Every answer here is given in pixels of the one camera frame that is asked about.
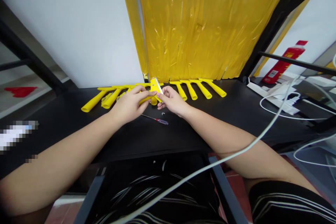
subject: yellow tinsel curtain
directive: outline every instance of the yellow tinsel curtain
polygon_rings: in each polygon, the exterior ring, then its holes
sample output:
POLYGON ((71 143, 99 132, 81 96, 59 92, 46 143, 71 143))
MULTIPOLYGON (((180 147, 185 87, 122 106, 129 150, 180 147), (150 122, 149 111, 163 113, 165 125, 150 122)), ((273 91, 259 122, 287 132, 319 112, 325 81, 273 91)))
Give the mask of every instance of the yellow tinsel curtain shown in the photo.
POLYGON ((279 0, 140 2, 147 54, 146 62, 139 55, 141 68, 148 64, 149 77, 168 82, 238 77, 279 0))

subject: bottle cap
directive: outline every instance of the bottle cap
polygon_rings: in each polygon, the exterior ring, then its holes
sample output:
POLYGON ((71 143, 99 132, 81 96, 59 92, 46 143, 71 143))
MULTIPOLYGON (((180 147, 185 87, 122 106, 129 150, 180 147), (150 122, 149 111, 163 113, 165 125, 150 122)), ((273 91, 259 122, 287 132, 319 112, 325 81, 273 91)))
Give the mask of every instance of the bottle cap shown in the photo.
POLYGON ((307 44, 307 42, 308 41, 306 41, 306 40, 299 40, 296 44, 303 46, 303 45, 307 44))

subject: screwdriver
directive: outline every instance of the screwdriver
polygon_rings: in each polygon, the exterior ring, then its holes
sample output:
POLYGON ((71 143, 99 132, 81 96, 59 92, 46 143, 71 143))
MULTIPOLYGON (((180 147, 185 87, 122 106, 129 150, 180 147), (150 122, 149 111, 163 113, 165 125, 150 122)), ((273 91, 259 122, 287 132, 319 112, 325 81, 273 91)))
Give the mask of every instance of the screwdriver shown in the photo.
POLYGON ((144 115, 144 114, 141 114, 145 117, 148 117, 148 118, 151 118, 151 119, 154 119, 155 121, 159 122, 159 123, 162 123, 162 124, 165 124, 165 125, 168 125, 168 122, 167 121, 164 121, 164 120, 161 120, 161 119, 157 119, 157 118, 153 118, 153 117, 149 117, 147 115, 144 115))

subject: person's left hand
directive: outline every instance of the person's left hand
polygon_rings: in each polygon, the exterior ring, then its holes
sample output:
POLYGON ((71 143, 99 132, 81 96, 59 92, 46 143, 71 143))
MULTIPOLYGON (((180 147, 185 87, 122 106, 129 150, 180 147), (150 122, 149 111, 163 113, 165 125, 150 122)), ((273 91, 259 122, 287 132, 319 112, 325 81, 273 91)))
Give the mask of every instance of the person's left hand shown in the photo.
POLYGON ((128 93, 125 93, 113 106, 109 114, 116 118, 116 121, 122 125, 133 121, 139 117, 151 102, 150 99, 143 102, 139 106, 139 102, 147 96, 153 96, 156 91, 147 91, 143 86, 139 85, 128 93))

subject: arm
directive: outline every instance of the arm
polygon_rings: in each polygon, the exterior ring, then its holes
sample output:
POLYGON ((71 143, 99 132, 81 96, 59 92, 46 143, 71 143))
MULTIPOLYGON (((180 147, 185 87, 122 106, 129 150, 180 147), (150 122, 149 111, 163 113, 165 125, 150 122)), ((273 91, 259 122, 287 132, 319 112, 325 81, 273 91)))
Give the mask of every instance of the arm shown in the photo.
POLYGON ((140 116, 156 92, 137 86, 110 112, 59 141, 0 181, 3 205, 10 216, 32 213, 52 204, 75 182, 111 136, 140 116))
MULTIPOLYGON (((167 86, 162 91, 165 96, 157 95, 164 104, 158 104, 158 109, 168 107, 170 111, 184 118, 221 158, 244 149, 255 139, 250 133, 189 106, 173 88, 167 86)), ((279 180, 318 193, 304 176, 262 141, 226 163, 246 179, 248 190, 263 180, 279 180)))

